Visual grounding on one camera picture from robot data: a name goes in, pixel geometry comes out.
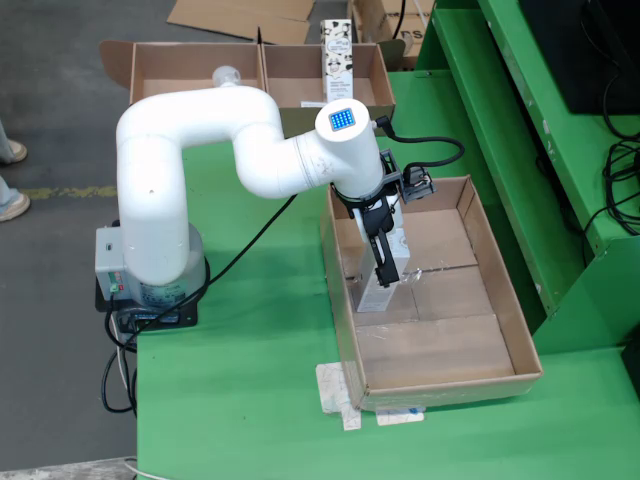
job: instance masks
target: yellow floor line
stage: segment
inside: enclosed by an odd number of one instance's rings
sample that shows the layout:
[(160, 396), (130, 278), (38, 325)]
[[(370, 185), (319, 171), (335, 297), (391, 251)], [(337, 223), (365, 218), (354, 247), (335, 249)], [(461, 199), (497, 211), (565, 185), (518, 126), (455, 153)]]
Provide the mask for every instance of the yellow floor line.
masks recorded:
[(116, 187), (86, 187), (86, 188), (20, 188), (31, 200), (46, 200), (54, 197), (89, 198), (115, 197), (118, 195)]

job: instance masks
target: white paper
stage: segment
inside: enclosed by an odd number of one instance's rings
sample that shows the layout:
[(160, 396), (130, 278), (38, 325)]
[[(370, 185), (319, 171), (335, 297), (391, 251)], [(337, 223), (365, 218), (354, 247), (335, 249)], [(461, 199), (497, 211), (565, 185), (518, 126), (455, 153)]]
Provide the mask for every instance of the white paper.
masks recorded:
[(322, 411), (342, 415), (345, 431), (359, 430), (362, 427), (362, 414), (351, 406), (342, 364), (335, 362), (316, 365), (316, 378)]

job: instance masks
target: black bracket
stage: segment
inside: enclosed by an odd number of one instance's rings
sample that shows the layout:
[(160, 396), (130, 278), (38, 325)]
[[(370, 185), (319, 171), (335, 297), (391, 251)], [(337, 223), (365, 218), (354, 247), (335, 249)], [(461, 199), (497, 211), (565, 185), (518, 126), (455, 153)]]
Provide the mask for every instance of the black bracket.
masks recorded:
[(354, 209), (360, 211), (362, 223), (378, 265), (376, 268), (378, 282), (383, 287), (388, 287), (400, 278), (386, 235), (393, 230), (393, 214), (395, 213), (395, 204), (389, 205), (387, 197), (399, 194), (402, 201), (407, 204), (434, 193), (436, 188), (429, 172), (422, 167), (412, 170), (408, 179), (404, 178), (391, 150), (380, 152), (380, 161), (384, 167), (385, 175), (380, 190), (375, 195), (353, 199), (342, 196), (333, 184), (331, 187), (347, 207), (350, 218), (355, 217)]

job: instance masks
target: person's foot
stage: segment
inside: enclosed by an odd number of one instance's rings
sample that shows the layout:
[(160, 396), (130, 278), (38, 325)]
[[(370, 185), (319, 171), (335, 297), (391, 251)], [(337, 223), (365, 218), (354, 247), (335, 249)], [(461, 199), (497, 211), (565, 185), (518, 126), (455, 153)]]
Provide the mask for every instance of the person's foot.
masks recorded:
[(29, 209), (29, 205), (31, 205), (31, 200), (24, 193), (18, 192), (16, 198), (9, 204), (7, 209), (0, 213), (0, 222), (6, 222), (7, 220), (11, 220), (22, 215)]
[(13, 162), (21, 162), (25, 158), (27, 158), (27, 147), (25, 147), (22, 143), (16, 142), (15, 140), (9, 139), (9, 146), (13, 151)]

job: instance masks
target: wire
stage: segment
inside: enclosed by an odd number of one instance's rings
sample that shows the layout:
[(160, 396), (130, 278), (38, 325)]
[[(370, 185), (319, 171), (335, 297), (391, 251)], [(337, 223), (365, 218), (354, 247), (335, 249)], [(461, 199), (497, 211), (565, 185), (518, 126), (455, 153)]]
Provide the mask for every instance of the wire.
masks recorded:
[(135, 473), (136, 475), (140, 475), (146, 478), (151, 478), (152, 480), (170, 480), (167, 477), (160, 477), (158, 475), (152, 475), (150, 473), (145, 473), (141, 470), (138, 470), (136, 467), (129, 465), (129, 462), (136, 462), (136, 464), (138, 463), (138, 459), (135, 457), (127, 457), (123, 460), (124, 462), (124, 466), (126, 468), (128, 468), (131, 472)]
[(616, 137), (621, 138), (622, 140), (638, 140), (640, 139), (640, 132), (633, 134), (633, 135), (627, 135), (624, 134), (622, 132), (620, 132), (611, 122), (611, 119), (609, 118), (609, 112), (607, 111), (607, 98), (609, 95), (609, 90), (611, 89), (611, 87), (613, 86), (614, 83), (616, 83), (616, 81), (620, 78), (620, 72), (617, 72), (612, 78), (611, 80), (609, 80), (609, 83), (607, 83), (607, 86), (604, 89), (604, 94), (602, 95), (602, 116), (604, 118), (604, 122), (607, 124), (607, 127), (609, 128), (609, 130), (611, 130), (611, 133), (613, 133)]
[[(594, 220), (598, 215), (600, 215), (605, 210), (613, 218), (618, 222), (618, 224), (630, 235), (637, 236), (640, 235), (640, 231), (638, 231), (635, 227), (640, 226), (640, 216), (631, 215), (629, 213), (625, 213), (620, 210), (618, 207), (629, 200), (632, 200), (636, 197), (640, 196), (640, 191), (629, 195), (622, 200), (616, 201), (613, 187), (617, 182), (622, 182), (625, 180), (630, 180), (633, 177), (640, 178), (640, 132), (632, 135), (628, 135), (620, 132), (611, 121), (609, 117), (609, 111), (607, 108), (607, 103), (609, 99), (609, 91), (612, 86), (618, 81), (621, 76), (620, 65), (619, 63), (610, 55), (608, 55), (603, 48), (599, 47), (596, 42), (593, 41), (587, 29), (584, 25), (583, 17), (586, 12), (586, 3), (583, 5), (581, 10), (581, 18), (580, 18), (580, 27), (582, 28), (582, 33), (589, 41), (591, 46), (594, 48), (596, 52), (598, 52), (607, 62), (613, 65), (616, 68), (616, 73), (611, 77), (611, 80), (607, 83), (604, 92), (602, 94), (602, 118), (607, 125), (609, 131), (618, 137), (620, 141), (612, 144), (609, 147), (609, 152), (607, 154), (607, 159), (605, 161), (604, 168), (602, 169), (602, 177), (604, 179), (604, 193), (605, 193), (605, 206), (596, 210), (596, 212), (589, 218), (589, 221), (584, 227), (582, 231), (582, 260), (584, 262), (585, 267), (587, 266), (587, 259), (585, 255), (585, 243), (587, 243), (587, 232), (589, 227), (593, 224)], [(615, 156), (616, 153), (619, 153), (620, 150), (623, 150), (623, 153)], [(631, 165), (623, 166), (621, 169), (614, 171), (614, 166), (620, 162), (621, 160), (627, 158), (629, 155), (635, 154), (634, 159)]]
[[(111, 314), (113, 310), (114, 310), (114, 300), (113, 300), (113, 295), (111, 295), (111, 300), (109, 301), (109, 309), (107, 310), (107, 313), (104, 316), (104, 329), (107, 332), (107, 337), (109, 337), (109, 340), (111, 340), (116, 347), (125, 348), (125, 345), (122, 342), (120, 342), (120, 340), (118, 340), (118, 338), (111, 332), (111, 329), (109, 328), (109, 321), (111, 320)], [(131, 352), (131, 353), (137, 352), (137, 349), (135, 347), (127, 346), (126, 349), (128, 352)]]
[(264, 227), (262, 227), (260, 229), (260, 231), (256, 234), (255, 237), (253, 237), (253, 239), (247, 244), (247, 246), (244, 247), (242, 249), (242, 251), (238, 255), (236, 255), (235, 258), (233, 260), (231, 260), (229, 262), (229, 264), (226, 267), (224, 267), (220, 273), (218, 273), (215, 277), (213, 277), (211, 280), (209, 280), (207, 283), (205, 283), (202, 287), (197, 289), (191, 295), (189, 295), (188, 297), (186, 297), (183, 300), (179, 301), (173, 307), (166, 309), (164, 312), (159, 314), (157, 317), (155, 317), (149, 323), (147, 323), (144, 326), (140, 327), (140, 329), (137, 332), (135, 332), (133, 335), (131, 335), (131, 337), (129, 337), (129, 339), (124, 343), (123, 346), (127, 347), (127, 346), (131, 345), (131, 343), (138, 337), (138, 335), (140, 335), (142, 332), (144, 332), (147, 328), (149, 328), (150, 326), (154, 325), (155, 323), (160, 321), (162, 318), (164, 318), (167, 315), (169, 315), (171, 312), (176, 311), (177, 309), (179, 309), (184, 304), (190, 302), (192, 299), (196, 298), (202, 292), (206, 291), (207, 288), (210, 285), (212, 285), (215, 282), (217, 282), (218, 280), (220, 280), (229, 270), (231, 270), (231, 268), (238, 262), (238, 260), (240, 260), (244, 256), (244, 254), (247, 253), (247, 251), (249, 251), (249, 249), (251, 247), (253, 247), (253, 245), (260, 239), (260, 237), (262, 237), (262, 235), (264, 235), (264, 232), (266, 232), (267, 229), (271, 226), (271, 224), (273, 224), (273, 222), (275, 222), (278, 219), (278, 217), (280, 215), (282, 215), (282, 213), (287, 209), (287, 207), (289, 207), (289, 205), (291, 205), (291, 203), (295, 200), (296, 197), (297, 197), (297, 195), (293, 195), (293, 196), (289, 197), (289, 199), (284, 203), (284, 205), (282, 207), (280, 207), (280, 209), (269, 219), (269, 221), (267, 223), (265, 223)]
[(391, 125), (391, 120), (389, 117), (384, 116), (376, 119), (376, 125), (379, 128), (384, 130), (384, 133), (391, 140), (398, 143), (428, 143), (428, 142), (441, 142), (441, 143), (449, 143), (451, 145), (455, 145), (458, 147), (458, 151), (455, 155), (452, 155), (443, 160), (436, 160), (434, 162), (411, 162), (404, 167), (403, 175), (406, 183), (411, 181), (411, 170), (414, 168), (431, 168), (431, 167), (442, 167), (444, 165), (449, 165), (450, 163), (455, 162), (460, 159), (465, 152), (464, 145), (459, 140), (455, 138), (449, 137), (415, 137), (415, 138), (407, 138), (407, 137), (398, 137), (396, 132)]
[(393, 32), (393, 39), (398, 38), (398, 34), (400, 33), (400, 28), (402, 27), (402, 21), (404, 20), (404, 11), (407, 8), (407, 0), (402, 0), (402, 7), (400, 7), (400, 18), (398, 19), (398, 26), (396, 27), (396, 31)]
[(138, 408), (138, 393), (136, 392), (136, 385), (138, 384), (138, 369), (136, 368), (133, 371), (133, 376), (131, 377), (131, 398), (133, 399), (133, 404)]
[[(240, 251), (238, 255), (236, 255), (233, 258), (233, 260), (231, 260), (231, 262), (227, 264), (226, 267), (224, 267), (220, 271), (220, 273), (218, 273), (211, 280), (207, 281), (204, 285), (202, 285), (202, 287), (198, 288), (191, 295), (187, 296), (180, 302), (176, 303), (173, 307), (168, 308), (164, 312), (160, 313), (157, 317), (155, 317), (149, 323), (140, 327), (140, 329), (137, 332), (135, 332), (133, 335), (131, 335), (125, 343), (121, 343), (120, 340), (111, 332), (111, 329), (109, 328), (109, 319), (111, 318), (111, 314), (113, 312), (113, 296), (111, 297), (111, 302), (109, 304), (109, 308), (105, 316), (105, 325), (106, 325), (107, 335), (109, 336), (111, 341), (116, 345), (116, 350), (113, 352), (113, 355), (109, 358), (104, 374), (102, 376), (101, 397), (102, 397), (102, 404), (107, 411), (112, 413), (125, 413), (129, 411), (133, 411), (134, 414), (137, 413), (137, 399), (136, 399), (135, 386), (137, 381), (138, 369), (134, 371), (131, 382), (125, 381), (125, 379), (128, 380), (129, 378), (129, 371), (128, 371), (129, 368), (127, 365), (125, 351), (137, 353), (137, 349), (134, 349), (133, 347), (131, 347), (131, 344), (138, 337), (138, 335), (140, 335), (143, 331), (148, 329), (150, 326), (160, 321), (163, 317), (167, 316), (169, 313), (179, 309), (181, 306), (190, 302), (191, 300), (198, 297), (199, 295), (203, 295), (204, 292), (207, 291), (207, 288), (209, 288), (210, 285), (212, 285), (213, 283), (217, 282), (220, 278), (222, 278), (244, 256), (244, 254), (247, 253), (247, 251), (249, 251), (251, 247), (253, 247), (253, 245), (260, 239), (260, 237), (262, 237), (262, 235), (264, 235), (264, 233), (269, 229), (269, 227), (273, 224), (273, 222), (275, 222), (278, 219), (278, 217), (282, 215), (282, 213), (289, 207), (289, 205), (291, 205), (291, 203), (295, 200), (296, 196), (297, 195), (293, 195), (289, 197), (289, 199), (284, 203), (284, 205), (282, 205), (282, 207), (280, 207), (280, 209), (269, 219), (269, 221), (265, 223), (265, 225), (260, 229), (260, 231), (256, 234), (256, 236), (253, 237), (253, 239)], [(124, 409), (112, 408), (107, 401), (107, 394), (106, 394), (107, 378), (109, 376), (109, 371), (111, 370), (111, 366), (113, 365), (115, 358), (118, 356), (118, 351), (122, 351), (122, 354), (123, 354), (123, 360), (124, 360), (123, 364), (124, 364), (125, 372), (124, 373), (121, 372), (121, 376), (123, 377), (123, 383), (125, 384), (127, 397), (129, 398), (129, 402), (131, 404), (129, 407)]]
[(127, 413), (133, 410), (133, 405), (129, 405), (126, 408), (113, 408), (109, 405), (109, 402), (107, 401), (107, 379), (109, 377), (109, 370), (111, 370), (111, 365), (113, 365), (113, 361), (116, 359), (116, 356), (117, 356), (116, 352), (117, 350), (114, 350), (113, 353), (111, 354), (111, 357), (109, 357), (107, 366), (105, 367), (104, 373), (102, 374), (102, 386), (100, 389), (100, 396), (102, 398), (102, 405), (104, 406), (105, 410), (107, 410), (108, 412)]
[[(116, 338), (118, 336), (118, 330), (116, 329), (116, 321), (113, 319), (113, 314), (111, 314), (111, 326), (113, 327), (113, 331), (115, 332)], [(122, 378), (122, 384), (124, 388), (127, 388), (127, 381), (124, 379), (124, 372), (122, 371), (122, 359), (120, 358), (120, 348), (116, 348), (117, 357), (118, 357), (118, 369), (120, 370), (120, 378)]]

